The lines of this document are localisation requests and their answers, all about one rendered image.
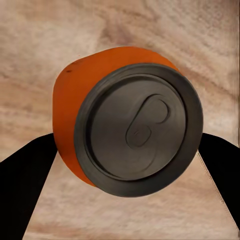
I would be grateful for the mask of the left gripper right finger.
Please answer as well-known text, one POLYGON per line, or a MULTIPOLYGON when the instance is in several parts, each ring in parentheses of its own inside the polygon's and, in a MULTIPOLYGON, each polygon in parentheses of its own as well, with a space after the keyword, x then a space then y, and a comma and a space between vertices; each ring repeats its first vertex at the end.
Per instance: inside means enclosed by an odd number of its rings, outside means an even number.
POLYGON ((198 151, 240 230, 240 148, 203 133, 198 151))

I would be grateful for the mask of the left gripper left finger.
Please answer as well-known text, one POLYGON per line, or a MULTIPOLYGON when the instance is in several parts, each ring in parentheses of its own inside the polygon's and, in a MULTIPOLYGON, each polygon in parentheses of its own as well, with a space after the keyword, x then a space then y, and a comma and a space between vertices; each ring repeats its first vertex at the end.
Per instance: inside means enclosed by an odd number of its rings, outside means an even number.
POLYGON ((0 162, 0 240, 22 240, 56 154, 54 133, 0 162))

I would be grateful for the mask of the can of soda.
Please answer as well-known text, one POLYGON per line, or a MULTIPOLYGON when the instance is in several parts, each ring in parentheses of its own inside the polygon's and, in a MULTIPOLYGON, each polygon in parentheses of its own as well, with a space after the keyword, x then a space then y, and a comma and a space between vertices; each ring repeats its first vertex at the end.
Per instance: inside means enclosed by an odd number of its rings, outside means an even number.
POLYGON ((117 197, 168 187, 196 156, 204 133, 195 87, 164 56, 140 47, 67 64, 52 104, 64 163, 88 185, 117 197))

